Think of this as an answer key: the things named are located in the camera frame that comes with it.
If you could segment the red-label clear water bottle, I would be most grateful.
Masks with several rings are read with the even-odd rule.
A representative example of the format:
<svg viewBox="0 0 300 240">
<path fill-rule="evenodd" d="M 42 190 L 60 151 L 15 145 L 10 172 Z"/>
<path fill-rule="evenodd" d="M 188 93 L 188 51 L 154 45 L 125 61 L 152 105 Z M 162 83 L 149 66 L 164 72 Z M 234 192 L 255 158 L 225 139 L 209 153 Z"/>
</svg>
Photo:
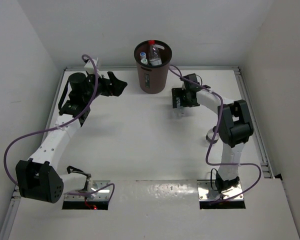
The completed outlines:
<svg viewBox="0 0 300 240">
<path fill-rule="evenodd" d="M 149 63 L 152 66 L 159 66 L 162 64 L 162 59 L 160 55 L 160 51 L 158 47 L 156 46 L 156 43 L 154 40 L 149 40 L 149 51 L 148 51 L 148 58 L 149 58 Z"/>
</svg>

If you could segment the blue-label clear water bottle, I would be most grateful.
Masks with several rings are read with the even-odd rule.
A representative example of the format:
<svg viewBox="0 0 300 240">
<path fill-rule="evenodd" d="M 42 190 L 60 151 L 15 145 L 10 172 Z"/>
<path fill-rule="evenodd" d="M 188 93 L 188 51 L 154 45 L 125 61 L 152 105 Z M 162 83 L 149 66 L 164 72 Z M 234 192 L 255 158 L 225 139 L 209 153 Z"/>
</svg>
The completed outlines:
<svg viewBox="0 0 300 240">
<path fill-rule="evenodd" d="M 184 110 L 183 107 L 177 108 L 177 109 L 175 110 L 175 112 L 176 112 L 176 116 L 177 116 L 178 118 L 183 118 L 183 117 L 186 116 L 186 112 L 185 112 L 185 110 Z"/>
</svg>

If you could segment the green-label clear water bottle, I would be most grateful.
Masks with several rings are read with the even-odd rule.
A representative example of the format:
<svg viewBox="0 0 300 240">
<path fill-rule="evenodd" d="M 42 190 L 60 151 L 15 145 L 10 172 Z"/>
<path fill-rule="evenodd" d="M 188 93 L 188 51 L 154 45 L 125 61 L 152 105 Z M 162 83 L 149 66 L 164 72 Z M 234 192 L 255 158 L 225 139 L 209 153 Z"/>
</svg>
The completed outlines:
<svg viewBox="0 0 300 240">
<path fill-rule="evenodd" d="M 140 62 L 143 64 L 143 65 L 148 65 L 148 60 L 146 58 L 142 58 L 140 60 Z"/>
</svg>

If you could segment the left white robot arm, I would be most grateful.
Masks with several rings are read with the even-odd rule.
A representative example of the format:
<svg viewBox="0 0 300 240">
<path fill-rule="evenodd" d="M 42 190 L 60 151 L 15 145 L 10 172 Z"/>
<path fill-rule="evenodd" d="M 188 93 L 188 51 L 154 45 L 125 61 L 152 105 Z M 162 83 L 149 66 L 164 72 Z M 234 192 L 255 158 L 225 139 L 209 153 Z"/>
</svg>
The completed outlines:
<svg viewBox="0 0 300 240">
<path fill-rule="evenodd" d="M 71 74 L 58 103 L 59 115 L 39 148 L 16 167 L 17 183 L 23 198 L 56 203 L 63 194 L 89 196 L 91 174 L 69 165 L 59 175 L 57 168 L 70 139 L 84 125 L 91 111 L 88 106 L 98 96 L 119 97 L 127 82 L 112 71 L 108 77 L 76 72 Z"/>
</svg>

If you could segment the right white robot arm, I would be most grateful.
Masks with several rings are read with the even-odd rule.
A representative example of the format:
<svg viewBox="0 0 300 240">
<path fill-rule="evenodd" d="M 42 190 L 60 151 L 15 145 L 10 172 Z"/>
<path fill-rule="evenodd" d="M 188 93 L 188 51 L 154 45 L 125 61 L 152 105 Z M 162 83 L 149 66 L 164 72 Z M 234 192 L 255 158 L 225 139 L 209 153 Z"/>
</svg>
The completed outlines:
<svg viewBox="0 0 300 240">
<path fill-rule="evenodd" d="M 181 76 L 182 87 L 172 88 L 172 107 L 174 109 L 204 106 L 217 114 L 217 123 L 211 129 L 207 154 L 217 139 L 222 141 L 221 163 L 206 163 L 219 166 L 215 187 L 219 193 L 236 187 L 239 183 L 239 165 L 245 144 L 254 133 L 252 118 L 245 100 L 231 100 L 220 96 L 207 85 L 200 85 L 197 75 Z"/>
</svg>

